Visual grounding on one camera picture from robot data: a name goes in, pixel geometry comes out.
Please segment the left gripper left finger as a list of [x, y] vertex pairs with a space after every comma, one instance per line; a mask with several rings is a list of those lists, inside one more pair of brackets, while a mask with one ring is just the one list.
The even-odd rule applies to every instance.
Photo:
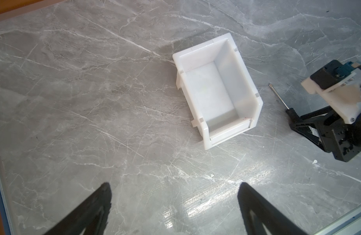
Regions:
[[112, 192], [104, 182], [62, 221], [46, 232], [47, 235], [102, 235], [111, 210]]

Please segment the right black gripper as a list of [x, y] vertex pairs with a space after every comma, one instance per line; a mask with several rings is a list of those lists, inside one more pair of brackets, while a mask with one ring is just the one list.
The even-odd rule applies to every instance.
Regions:
[[[323, 151], [331, 152], [336, 160], [349, 162], [361, 153], [361, 113], [346, 124], [342, 117], [330, 106], [299, 116], [294, 108], [287, 110], [291, 120], [290, 128], [305, 137]], [[303, 123], [310, 118], [318, 118], [319, 125]], [[316, 129], [319, 137], [312, 133]]]

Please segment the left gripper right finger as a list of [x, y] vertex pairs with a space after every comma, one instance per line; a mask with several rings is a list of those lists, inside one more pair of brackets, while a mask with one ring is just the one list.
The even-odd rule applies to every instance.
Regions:
[[247, 234], [306, 234], [248, 183], [241, 183], [237, 198]]

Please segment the black handle screwdriver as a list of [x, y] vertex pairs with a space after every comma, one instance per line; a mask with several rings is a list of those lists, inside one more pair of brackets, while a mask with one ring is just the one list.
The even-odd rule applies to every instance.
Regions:
[[296, 111], [293, 108], [290, 108], [284, 101], [284, 99], [280, 96], [278, 91], [275, 89], [275, 87], [269, 83], [270, 89], [274, 92], [274, 94], [277, 96], [277, 98], [281, 101], [281, 103], [285, 106], [285, 112], [289, 116], [290, 120], [292, 122], [298, 122], [300, 121], [300, 117], [296, 113]]

